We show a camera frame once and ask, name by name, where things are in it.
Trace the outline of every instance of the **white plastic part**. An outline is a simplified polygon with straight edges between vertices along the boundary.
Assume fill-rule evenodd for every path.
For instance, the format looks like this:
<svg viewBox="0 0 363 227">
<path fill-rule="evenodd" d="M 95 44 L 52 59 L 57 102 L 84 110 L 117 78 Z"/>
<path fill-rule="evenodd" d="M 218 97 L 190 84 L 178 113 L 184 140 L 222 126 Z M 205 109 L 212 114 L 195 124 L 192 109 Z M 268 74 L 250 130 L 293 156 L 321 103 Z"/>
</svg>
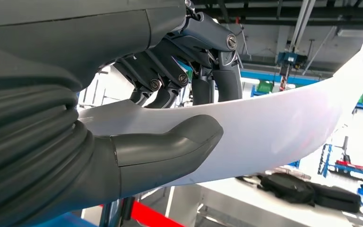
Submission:
<svg viewBox="0 0 363 227">
<path fill-rule="evenodd" d="M 174 109 L 146 109 L 127 100 L 84 110 L 80 120 L 95 135 L 116 135 L 163 133 L 197 114 L 213 116 L 224 135 L 195 172 L 167 184 L 180 185 L 262 172 L 307 156 L 325 143 L 362 93 L 363 46 L 334 77 L 312 85 Z"/>
</svg>

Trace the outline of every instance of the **workbench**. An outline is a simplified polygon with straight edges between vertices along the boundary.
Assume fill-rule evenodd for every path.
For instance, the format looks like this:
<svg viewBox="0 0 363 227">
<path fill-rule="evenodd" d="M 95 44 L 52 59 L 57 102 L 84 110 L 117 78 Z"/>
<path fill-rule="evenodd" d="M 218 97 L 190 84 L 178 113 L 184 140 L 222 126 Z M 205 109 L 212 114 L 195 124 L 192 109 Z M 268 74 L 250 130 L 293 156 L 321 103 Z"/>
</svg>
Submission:
<svg viewBox="0 0 363 227">
<path fill-rule="evenodd" d="M 167 216 L 187 227 L 195 226 L 198 207 L 202 206 L 253 227 L 352 227 L 342 211 L 290 204 L 235 178 L 176 186 L 171 190 Z"/>
</svg>

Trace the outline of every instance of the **metal pole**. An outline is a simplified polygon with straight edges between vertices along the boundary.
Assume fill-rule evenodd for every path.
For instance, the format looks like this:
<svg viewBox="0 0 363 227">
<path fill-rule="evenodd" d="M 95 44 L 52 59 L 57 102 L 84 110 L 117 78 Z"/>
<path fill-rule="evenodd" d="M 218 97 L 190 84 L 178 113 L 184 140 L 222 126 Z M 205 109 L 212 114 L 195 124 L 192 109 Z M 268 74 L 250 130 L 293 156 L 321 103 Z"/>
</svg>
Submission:
<svg viewBox="0 0 363 227">
<path fill-rule="evenodd" d="M 318 47 L 317 51 L 315 52 L 314 56 L 311 58 L 310 62 L 307 64 L 307 66 L 304 69 L 304 72 L 302 72 L 302 75 L 304 76 L 305 73 L 307 72 L 308 68 L 311 66 L 312 62 L 314 61 L 315 57 L 317 56 L 319 50 L 321 49 L 321 47 L 325 44 L 325 42 L 328 40 L 330 34 L 332 34 L 332 32 L 336 29 L 336 26 L 333 26 L 330 31 L 328 32 L 328 34 L 326 35 L 326 37 L 323 39 L 323 41 L 321 42 L 320 46 Z"/>
<path fill-rule="evenodd" d="M 252 57 L 251 54 L 248 53 L 248 49 L 247 49 L 247 43 L 245 42 L 245 34 L 244 34 L 244 29 L 243 29 L 243 25 L 240 24 L 240 28 L 242 29 L 242 36 L 243 36 L 243 42 L 244 42 L 244 48 L 245 48 L 245 52 L 247 53 L 247 55 L 250 57 L 250 61 L 252 61 Z"/>
<path fill-rule="evenodd" d="M 301 22 L 300 31 L 299 31 L 297 39 L 294 43 L 294 46 L 296 47 L 295 48 L 296 51 L 297 51 L 298 46 L 300 45 L 301 38 L 303 37 L 305 27 L 307 26 L 308 20 L 310 19 L 310 15 L 311 15 L 312 9 L 314 8 L 314 5 L 315 5 L 315 0 L 310 0 L 307 4 L 305 15 Z"/>
<path fill-rule="evenodd" d="M 102 208 L 99 227 L 118 227 L 121 222 L 123 199 L 107 203 Z"/>
<path fill-rule="evenodd" d="M 290 48 L 289 48 L 290 52 L 293 51 L 293 47 L 295 45 L 295 42 L 297 41 L 298 32 L 300 31 L 301 23 L 303 22 L 303 18 L 304 18 L 305 11 L 307 9 L 307 5 L 308 5 L 308 0 L 304 0 L 302 2 L 302 5 L 301 5 L 301 9 L 300 9 L 300 13 L 298 15 L 297 23 L 295 25 L 293 38 L 292 38 Z"/>
</svg>

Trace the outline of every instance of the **red strap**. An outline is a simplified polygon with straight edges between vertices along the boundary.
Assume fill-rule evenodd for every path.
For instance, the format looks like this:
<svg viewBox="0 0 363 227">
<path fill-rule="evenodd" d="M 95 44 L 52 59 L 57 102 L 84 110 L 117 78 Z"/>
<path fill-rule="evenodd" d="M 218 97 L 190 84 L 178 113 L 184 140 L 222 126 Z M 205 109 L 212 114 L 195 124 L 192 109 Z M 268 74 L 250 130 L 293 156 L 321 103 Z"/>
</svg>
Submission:
<svg viewBox="0 0 363 227">
<path fill-rule="evenodd" d="M 137 201 L 134 201 L 131 218 L 149 227 L 184 227 Z"/>
<path fill-rule="evenodd" d="M 342 166 L 349 166 L 349 167 L 353 167 L 353 168 L 356 168 L 356 169 L 361 169 L 361 170 L 363 170 L 363 166 L 353 165 L 353 164 L 351 164 L 351 163 L 349 163 L 349 162 L 345 162 L 345 161 L 340 161 L 340 160 L 338 160 L 338 161 L 336 161 L 336 164 L 338 164 L 338 165 L 342 165 Z"/>
</svg>

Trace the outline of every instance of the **bolt head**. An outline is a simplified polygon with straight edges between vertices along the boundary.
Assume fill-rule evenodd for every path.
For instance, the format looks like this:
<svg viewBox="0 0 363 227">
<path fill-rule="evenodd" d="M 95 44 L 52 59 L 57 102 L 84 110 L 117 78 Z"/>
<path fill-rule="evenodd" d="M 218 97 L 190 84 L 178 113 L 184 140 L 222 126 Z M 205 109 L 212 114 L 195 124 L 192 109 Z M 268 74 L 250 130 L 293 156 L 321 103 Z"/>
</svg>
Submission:
<svg viewBox="0 0 363 227">
<path fill-rule="evenodd" d="M 149 83 L 149 85 L 151 86 L 151 88 L 156 91 L 159 89 L 160 87 L 160 83 L 159 83 L 159 80 L 158 79 L 152 79 Z"/>
<path fill-rule="evenodd" d="M 230 49 L 230 50 L 235 50 L 236 47 L 237 47 L 237 39 L 236 39 L 236 36 L 234 34 L 230 34 L 228 37 L 227 37 L 227 40 L 226 40 L 226 44 L 227 44 L 227 47 Z"/>
<path fill-rule="evenodd" d="M 187 77 L 187 75 L 186 75 L 186 74 L 180 74 L 180 75 L 179 75 L 179 82 L 180 82 L 183 86 L 185 86 L 185 85 L 187 85 L 187 84 L 188 84 L 188 82 L 189 82 L 189 78 Z"/>
</svg>

